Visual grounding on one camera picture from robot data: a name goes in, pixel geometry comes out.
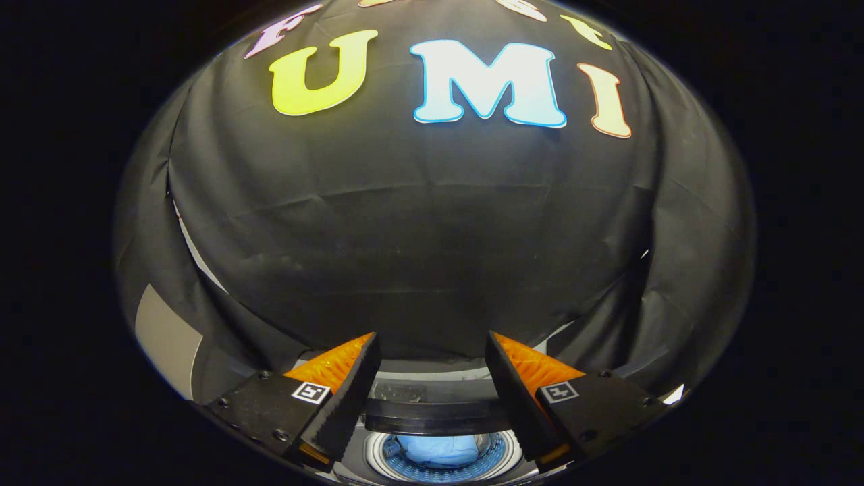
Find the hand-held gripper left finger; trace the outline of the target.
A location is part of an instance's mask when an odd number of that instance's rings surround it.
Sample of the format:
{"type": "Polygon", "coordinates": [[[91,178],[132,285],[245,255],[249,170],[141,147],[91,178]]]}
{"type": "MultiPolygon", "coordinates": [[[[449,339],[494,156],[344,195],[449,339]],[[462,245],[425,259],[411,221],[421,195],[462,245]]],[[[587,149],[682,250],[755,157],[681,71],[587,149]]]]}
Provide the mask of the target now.
{"type": "Polygon", "coordinates": [[[257,371],[202,409],[269,455],[330,473],[365,411],[380,364],[379,336],[370,332],[285,373],[257,371]]]}

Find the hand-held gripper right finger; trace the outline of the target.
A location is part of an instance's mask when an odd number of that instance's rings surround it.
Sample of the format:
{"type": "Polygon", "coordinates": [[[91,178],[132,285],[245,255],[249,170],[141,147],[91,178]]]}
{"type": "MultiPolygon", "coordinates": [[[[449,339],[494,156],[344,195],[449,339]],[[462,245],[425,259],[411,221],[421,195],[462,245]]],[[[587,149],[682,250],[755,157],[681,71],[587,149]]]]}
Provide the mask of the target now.
{"type": "Polygon", "coordinates": [[[485,365],[524,457],[540,473],[593,460],[668,409],[616,373],[575,369],[494,331],[485,365]]]}

